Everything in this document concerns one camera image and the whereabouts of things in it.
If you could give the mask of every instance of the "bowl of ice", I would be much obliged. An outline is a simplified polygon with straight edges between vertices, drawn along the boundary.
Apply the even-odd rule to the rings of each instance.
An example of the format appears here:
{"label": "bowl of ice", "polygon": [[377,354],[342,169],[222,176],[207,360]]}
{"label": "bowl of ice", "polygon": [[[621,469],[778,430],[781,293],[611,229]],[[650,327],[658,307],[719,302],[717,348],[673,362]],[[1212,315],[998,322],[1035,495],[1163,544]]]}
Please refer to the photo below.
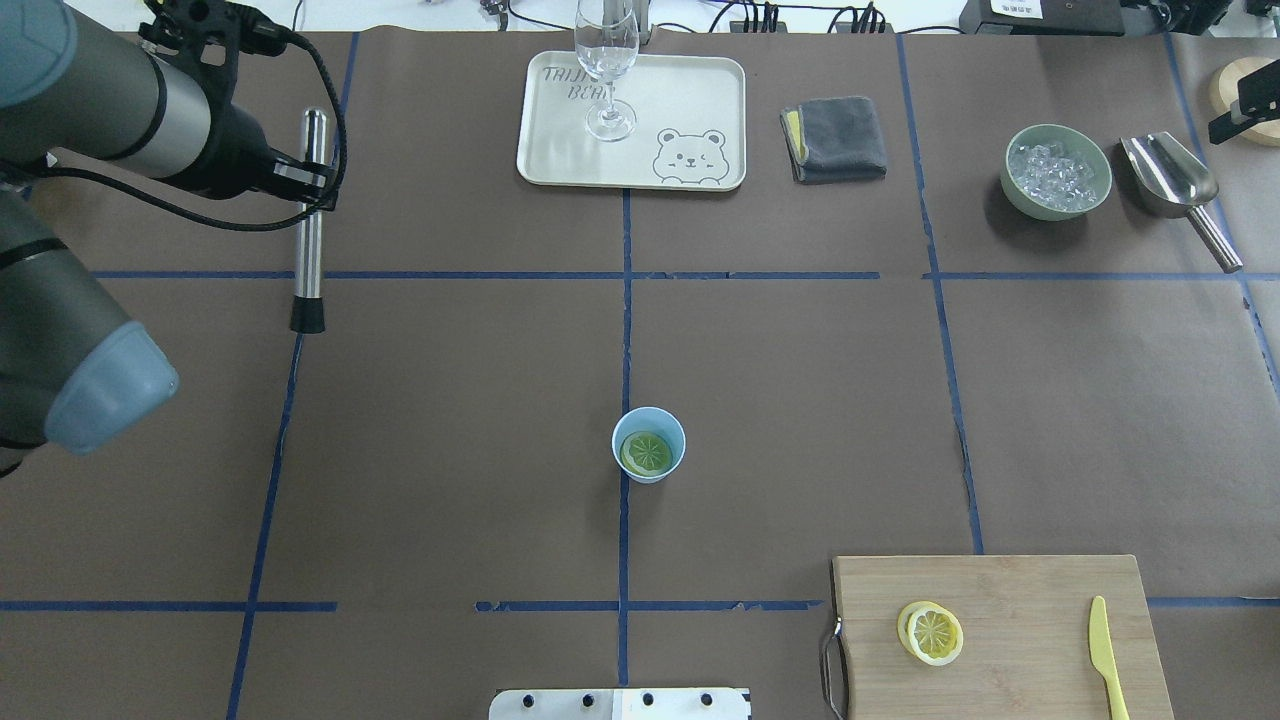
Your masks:
{"label": "bowl of ice", "polygon": [[1037,220],[1068,220],[1111,193],[1111,165],[1092,140],[1064,126],[1032,126],[1005,149],[1005,196]]}

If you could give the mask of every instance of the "metal scoop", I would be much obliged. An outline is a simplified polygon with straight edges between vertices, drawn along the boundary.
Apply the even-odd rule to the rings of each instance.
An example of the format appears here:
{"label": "metal scoop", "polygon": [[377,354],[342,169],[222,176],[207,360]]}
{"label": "metal scoop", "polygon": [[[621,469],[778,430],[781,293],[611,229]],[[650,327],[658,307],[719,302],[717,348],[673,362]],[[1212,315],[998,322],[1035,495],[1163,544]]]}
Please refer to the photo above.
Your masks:
{"label": "metal scoop", "polygon": [[1190,220],[1224,273],[1244,266],[1231,242],[1204,209],[1217,197],[1217,179],[1196,155],[1167,132],[1121,138],[1120,145],[1138,176],[1138,191],[1148,210],[1161,218],[1185,217]]}

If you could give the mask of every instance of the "wine glass base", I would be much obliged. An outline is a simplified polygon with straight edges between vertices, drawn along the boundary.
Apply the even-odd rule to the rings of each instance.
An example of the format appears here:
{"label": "wine glass base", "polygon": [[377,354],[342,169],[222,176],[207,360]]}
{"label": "wine glass base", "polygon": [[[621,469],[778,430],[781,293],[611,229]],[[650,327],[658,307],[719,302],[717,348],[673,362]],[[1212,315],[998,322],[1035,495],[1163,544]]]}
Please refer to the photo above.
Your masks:
{"label": "wine glass base", "polygon": [[586,109],[586,132],[604,142],[617,142],[636,129],[635,108],[621,100],[613,101],[613,117],[605,100]]}

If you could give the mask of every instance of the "light blue joint cap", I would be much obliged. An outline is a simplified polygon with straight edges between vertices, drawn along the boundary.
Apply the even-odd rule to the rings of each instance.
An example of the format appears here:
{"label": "light blue joint cap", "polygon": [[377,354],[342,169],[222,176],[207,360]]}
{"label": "light blue joint cap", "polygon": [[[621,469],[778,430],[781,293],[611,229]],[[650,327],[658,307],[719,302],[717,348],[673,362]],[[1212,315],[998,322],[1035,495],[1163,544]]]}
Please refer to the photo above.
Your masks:
{"label": "light blue joint cap", "polygon": [[72,373],[45,418],[45,437],[77,455],[92,452],[177,391],[178,372],[142,323],[129,320]]}
{"label": "light blue joint cap", "polygon": [[76,17],[63,0],[0,0],[0,108],[58,82],[76,56]]}

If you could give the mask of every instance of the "green bowl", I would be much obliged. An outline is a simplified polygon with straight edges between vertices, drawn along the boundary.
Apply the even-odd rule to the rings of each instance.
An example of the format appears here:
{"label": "green bowl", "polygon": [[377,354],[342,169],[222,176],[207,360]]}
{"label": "green bowl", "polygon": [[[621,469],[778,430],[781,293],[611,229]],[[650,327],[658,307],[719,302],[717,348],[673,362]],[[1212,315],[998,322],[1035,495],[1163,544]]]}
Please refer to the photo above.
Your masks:
{"label": "green bowl", "polygon": [[[1036,200],[1030,195],[1023,192],[1023,188],[1018,187],[1014,182],[1012,176],[1009,174],[1009,155],[1014,151],[1014,147],[1019,145],[1036,146],[1047,145],[1053,141],[1062,143],[1066,154],[1079,152],[1080,158],[1088,163],[1089,168],[1093,170],[1093,179],[1089,184],[1093,191],[1098,195],[1098,201],[1089,205],[1084,210],[1057,210],[1044,205],[1039,200]],[[1005,197],[1014,204],[1024,214],[1036,218],[1037,220],[1069,220],[1088,213],[1089,210],[1102,205],[1102,201],[1111,195],[1111,164],[1107,163],[1107,156],[1102,154],[1100,149],[1092,140],[1080,135],[1079,132],[1064,127],[1064,126],[1032,126],[1020,131],[1009,141],[1005,146],[1005,165],[1000,172],[1000,187],[1005,190]]]}

